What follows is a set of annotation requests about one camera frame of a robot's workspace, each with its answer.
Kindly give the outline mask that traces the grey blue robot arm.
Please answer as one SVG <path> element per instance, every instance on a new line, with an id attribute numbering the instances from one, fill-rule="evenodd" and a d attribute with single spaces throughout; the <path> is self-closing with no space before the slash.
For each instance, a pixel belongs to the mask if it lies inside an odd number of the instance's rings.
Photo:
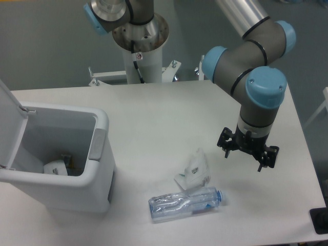
<path id="1" fill-rule="evenodd" d="M 204 57 L 202 72 L 240 103 L 235 131 L 224 128 L 218 146 L 226 154 L 239 150 L 252 155 L 260 168 L 273 168 L 279 152 L 267 146 L 272 124 L 284 100 L 287 80 L 270 63 L 290 52 L 296 43 L 294 28 L 271 20 L 259 1 L 218 1 L 243 39 L 234 50 L 212 48 Z M 164 18 L 153 1 L 90 1 L 84 11 L 100 35 L 112 33 L 123 49 L 130 84 L 160 83 L 162 59 L 155 57 L 168 39 Z"/>

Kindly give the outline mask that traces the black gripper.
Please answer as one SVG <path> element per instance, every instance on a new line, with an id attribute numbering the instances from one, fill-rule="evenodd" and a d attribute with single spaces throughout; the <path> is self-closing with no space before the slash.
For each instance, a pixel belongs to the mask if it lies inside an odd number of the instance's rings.
<path id="1" fill-rule="evenodd" d="M 278 146 L 266 146 L 268 134 L 263 137 L 253 136 L 254 132 L 243 133 L 239 126 L 236 127 L 235 134 L 227 127 L 224 127 L 217 146 L 225 152 L 224 157 L 228 158 L 230 151 L 240 150 L 252 155 L 258 162 L 258 172 L 262 168 L 274 168 L 279 153 Z"/>

